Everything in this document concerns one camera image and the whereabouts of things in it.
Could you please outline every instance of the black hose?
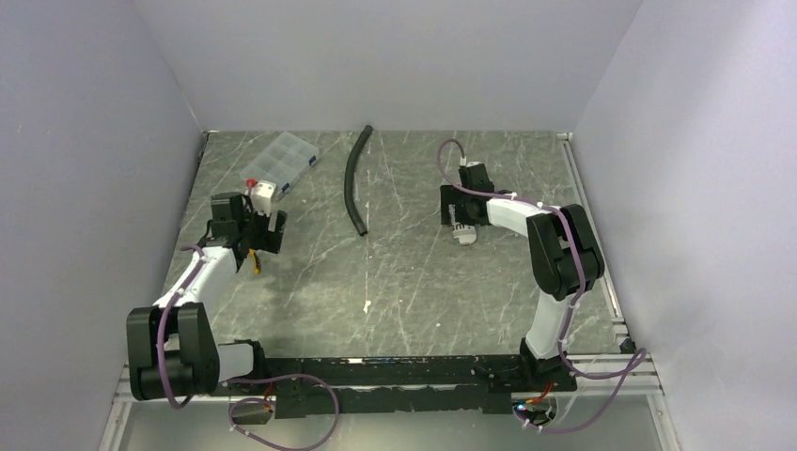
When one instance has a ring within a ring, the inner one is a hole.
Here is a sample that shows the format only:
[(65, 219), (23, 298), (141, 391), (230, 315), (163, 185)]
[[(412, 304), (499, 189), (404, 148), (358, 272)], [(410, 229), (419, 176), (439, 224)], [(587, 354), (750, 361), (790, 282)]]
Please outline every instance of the black hose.
[(363, 148), (366, 146), (372, 132), (373, 127), (366, 125), (349, 153), (349, 160), (346, 161), (346, 171), (343, 173), (343, 202), (346, 204), (346, 212), (352, 218), (354, 228), (357, 229), (357, 233), (361, 237), (366, 236), (368, 228), (366, 223), (363, 222), (363, 218), (360, 217), (360, 213), (357, 212), (357, 206), (354, 205), (354, 169), (357, 168), (357, 160), (360, 158), (360, 153), (363, 152)]

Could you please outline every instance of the metal frame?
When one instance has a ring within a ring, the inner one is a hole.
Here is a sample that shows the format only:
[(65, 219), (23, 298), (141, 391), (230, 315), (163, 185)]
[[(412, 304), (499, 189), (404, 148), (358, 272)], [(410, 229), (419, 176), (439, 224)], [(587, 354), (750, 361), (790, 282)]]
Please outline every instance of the metal frame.
[[(570, 173), (570, 179), (573, 184), (575, 196), (584, 206), (587, 217), (590, 224), (593, 226), (593, 229), (597, 230), (595, 228), (592, 214), (587, 203), (584, 186), (581, 183), (581, 178), (578, 174), (578, 168), (572, 154), (572, 148), (570, 145), (572, 133), (558, 133), (556, 138), (555, 145), (560, 147), (562, 156), (565, 159), (566, 166)], [(598, 243), (601, 244), (600, 236), (596, 235), (596, 239), (598, 240)], [(617, 301), (617, 294), (615, 292), (614, 284), (612, 283), (612, 278), (608, 268), (606, 269), (602, 279), (602, 288), (606, 298), (606, 305), (609, 309), (609, 312), (613, 316), (612, 322), (615, 331), (616, 343), (619, 345), (629, 337), (629, 332)], [(624, 367), (628, 362), (629, 356), (627, 354), (583, 354), (571, 355), (570, 359), (576, 367), (585, 372), (613, 372)], [(576, 380), (579, 387), (576, 392), (556, 392), (556, 395), (558, 397), (606, 397), (612, 392), (615, 384), (617, 383), (616, 381), (612, 380), (592, 381), (586, 380), (584, 378), (576, 378)], [(513, 400), (520, 400), (537, 395), (539, 395), (539, 393), (512, 393), (511, 398)], [(662, 449), (664, 451), (680, 451), (680, 443), (666, 405), (664, 390), (659, 380), (658, 373), (656, 372), (655, 364), (653, 363), (652, 357), (650, 355), (646, 359), (645, 363), (639, 366), (634, 373), (626, 378), (619, 395), (623, 397), (646, 397)], [(241, 397), (199, 396), (194, 397), (192, 402), (228, 404), (240, 398)], [(108, 415), (105, 432), (102, 435), (100, 451), (119, 450), (134, 402), (139, 401), (133, 397), (131, 392), (130, 371), (127, 364), (125, 364), (122, 369), (122, 374), (119, 378), (117, 390), (114, 393), (114, 401), (111, 411)], [(165, 399), (151, 400), (147, 402), (165, 402)]]

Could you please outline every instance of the floor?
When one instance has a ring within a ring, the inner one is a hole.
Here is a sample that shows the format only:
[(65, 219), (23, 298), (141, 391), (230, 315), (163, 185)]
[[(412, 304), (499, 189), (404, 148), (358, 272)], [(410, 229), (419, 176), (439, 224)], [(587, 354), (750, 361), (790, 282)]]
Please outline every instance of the floor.
[[(242, 191), (238, 173), (279, 132), (210, 135), (180, 228), (195, 242), (210, 196)], [(357, 168), (356, 201), (369, 233), (357, 235), (343, 206), (343, 170), (358, 132), (295, 132), (319, 162), (279, 203), (288, 213), (282, 252), (252, 262), (211, 312), (218, 342), (257, 339), (272, 357), (453, 355), (516, 352), (534, 317), (538, 287), (525, 239), (482, 227), (470, 247), (440, 225), (434, 164), (444, 139), (462, 141), (499, 189), (554, 205), (577, 202), (550, 132), (375, 132)], [(444, 163), (456, 177), (458, 155)], [(175, 252), (170, 287), (190, 256)], [(602, 289), (587, 293), (570, 332), (572, 353), (617, 352)]]

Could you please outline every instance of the gray wall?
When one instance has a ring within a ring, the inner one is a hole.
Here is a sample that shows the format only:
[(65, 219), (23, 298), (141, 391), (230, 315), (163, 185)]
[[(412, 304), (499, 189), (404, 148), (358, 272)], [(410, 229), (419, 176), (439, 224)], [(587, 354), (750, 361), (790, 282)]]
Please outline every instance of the gray wall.
[(132, 2), (0, 6), (0, 449), (97, 449), (201, 134)]
[(787, 1), (648, 0), (576, 128), (687, 451), (797, 440), (795, 23)]
[(570, 131), (641, 0), (135, 0), (215, 130)]

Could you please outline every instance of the black tube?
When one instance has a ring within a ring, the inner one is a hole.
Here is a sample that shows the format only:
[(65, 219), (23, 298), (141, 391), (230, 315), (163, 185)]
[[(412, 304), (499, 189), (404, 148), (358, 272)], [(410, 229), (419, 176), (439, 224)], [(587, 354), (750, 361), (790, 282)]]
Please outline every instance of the black tube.
[(346, 212), (352, 218), (354, 228), (357, 229), (357, 233), (361, 237), (366, 236), (368, 228), (366, 223), (363, 222), (363, 218), (360, 217), (360, 213), (357, 212), (357, 206), (354, 205), (354, 169), (357, 168), (357, 160), (360, 158), (360, 153), (363, 152), (363, 148), (366, 146), (372, 132), (373, 127), (366, 125), (349, 153), (349, 160), (346, 161), (346, 171), (343, 173), (343, 202), (346, 204)]

